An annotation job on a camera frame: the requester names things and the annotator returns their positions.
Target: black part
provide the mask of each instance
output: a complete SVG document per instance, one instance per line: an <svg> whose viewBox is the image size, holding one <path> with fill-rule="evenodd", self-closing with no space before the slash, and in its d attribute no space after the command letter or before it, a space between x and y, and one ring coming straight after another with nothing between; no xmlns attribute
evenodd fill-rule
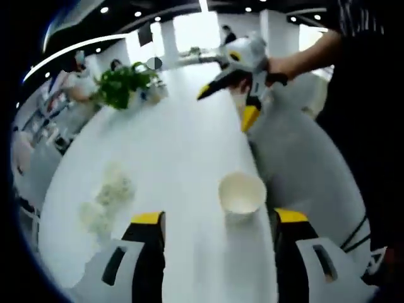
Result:
<svg viewBox="0 0 404 303"><path fill-rule="evenodd" d="M359 246L361 246L363 243L365 243L366 241L368 241L371 238L371 235L367 235L366 237L362 238L360 241L356 242L355 244L353 244L352 246L344 249L344 251L346 253L349 253L350 251L353 251L354 249L358 248Z"/></svg>
<svg viewBox="0 0 404 303"><path fill-rule="evenodd" d="M332 281L335 281L338 277L328 252L321 245L315 245L313 246L313 249L320 262L321 268L323 269L324 278L328 276Z"/></svg>
<svg viewBox="0 0 404 303"><path fill-rule="evenodd" d="M261 110L262 105L261 105L261 101L259 100L259 98L257 96L250 96L250 92L248 92L247 95L247 100L246 100L246 106L255 106L258 110Z"/></svg>
<svg viewBox="0 0 404 303"><path fill-rule="evenodd" d="M268 73L265 81L271 83L280 82L283 86L286 86L288 84L288 77L283 73Z"/></svg>
<svg viewBox="0 0 404 303"><path fill-rule="evenodd" d="M355 237L357 232L360 230L362 225L365 223L367 219L367 215L365 214L363 219L359 222L358 226L353 230L353 232L348 236L348 238L344 241L344 243L340 246L341 249L345 249L349 242Z"/></svg>
<svg viewBox="0 0 404 303"><path fill-rule="evenodd" d="M122 237L124 241L143 242L164 250L164 237L160 224L132 223Z"/></svg>
<svg viewBox="0 0 404 303"><path fill-rule="evenodd" d="M125 252L126 251L123 250L121 247L117 247L117 249L114 251L108 261L107 266L105 267L104 274L102 275L102 281L104 283L110 286L113 286L115 284L116 274L122 263Z"/></svg>
<svg viewBox="0 0 404 303"><path fill-rule="evenodd" d="M280 235L275 254L278 303L308 303L309 279L306 266L294 241Z"/></svg>
<svg viewBox="0 0 404 303"><path fill-rule="evenodd" d="M234 60L234 61L240 61L240 58L238 58L237 56L231 54L230 57Z"/></svg>
<svg viewBox="0 0 404 303"><path fill-rule="evenodd" d="M156 246L145 244L134 269L132 302L162 302L164 268L163 252Z"/></svg>
<svg viewBox="0 0 404 303"><path fill-rule="evenodd" d="M201 96L199 96L197 100L209 97L210 95L218 92L219 90L227 88L231 85L237 85L242 80L250 77L251 73L248 73L247 71L242 71L240 69L236 69L235 71L227 74L223 78L209 83L209 89L207 89L207 91L205 91Z"/></svg>

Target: hand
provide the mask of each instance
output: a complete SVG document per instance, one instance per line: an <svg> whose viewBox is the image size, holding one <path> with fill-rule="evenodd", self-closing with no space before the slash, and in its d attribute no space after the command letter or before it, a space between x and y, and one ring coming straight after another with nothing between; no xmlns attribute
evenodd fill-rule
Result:
<svg viewBox="0 0 404 303"><path fill-rule="evenodd" d="M267 68L270 73L283 73L287 75L289 81L296 77L296 74L294 73L294 61L291 57L269 58ZM272 82L265 83L267 87L271 87L272 84ZM244 79L239 83L238 87L240 88L241 93L246 93L251 87L251 82Z"/></svg>

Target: ceiling light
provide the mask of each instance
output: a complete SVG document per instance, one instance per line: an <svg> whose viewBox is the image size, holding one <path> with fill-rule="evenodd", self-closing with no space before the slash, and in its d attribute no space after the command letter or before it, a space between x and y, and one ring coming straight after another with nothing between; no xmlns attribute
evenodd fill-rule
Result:
<svg viewBox="0 0 404 303"><path fill-rule="evenodd" d="M71 52L75 49L79 49L80 47L93 44L93 43L98 43L98 42L103 42L103 41L109 41L109 40L115 40L115 39L124 39L128 35L126 33L117 33L115 35L109 35L109 36L104 36L104 37L98 37L86 41L82 41L73 45L70 45L69 47L62 49L58 52L55 52L53 55L49 56L48 58L44 59L43 61L39 62L37 65L33 67L23 78L23 82L25 82L29 77L31 77L34 72L36 72L38 69L41 67L45 66L47 63L51 62L52 60L56 59L57 57L60 57L61 55L64 55L68 52Z"/></svg>

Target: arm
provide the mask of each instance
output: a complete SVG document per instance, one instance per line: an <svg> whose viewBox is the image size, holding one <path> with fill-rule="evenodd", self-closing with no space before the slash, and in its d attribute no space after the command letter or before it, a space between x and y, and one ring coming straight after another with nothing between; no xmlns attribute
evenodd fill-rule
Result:
<svg viewBox="0 0 404 303"><path fill-rule="evenodd" d="M90 101L90 98L84 96L77 87L67 88L66 93L69 98L72 98L74 101L77 101L79 103L86 103Z"/></svg>
<svg viewBox="0 0 404 303"><path fill-rule="evenodd" d="M341 44L341 35L329 30L312 47L302 52L284 58L270 58L269 70L271 73L284 73L289 80L293 80L300 74L334 64Z"/></svg>

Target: black clothing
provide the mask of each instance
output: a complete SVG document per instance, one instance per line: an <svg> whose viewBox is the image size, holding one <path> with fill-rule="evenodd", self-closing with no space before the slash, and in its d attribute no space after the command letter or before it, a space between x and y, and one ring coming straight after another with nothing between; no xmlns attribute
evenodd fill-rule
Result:
<svg viewBox="0 0 404 303"><path fill-rule="evenodd" d="M237 39L237 37L234 35L234 33L233 32L230 32L227 36L226 36L226 38L225 38L225 43L224 43L224 45L226 45L226 44L228 44L228 43L230 43L230 42L232 42L232 41L234 41L234 40L236 40Z"/></svg>
<svg viewBox="0 0 404 303"><path fill-rule="evenodd" d="M342 35L324 110L317 122L347 162L363 197L371 225L372 249L394 241L391 205L398 192L391 153L398 138L386 112L387 46L384 1L336 0L328 10L328 27Z"/></svg>

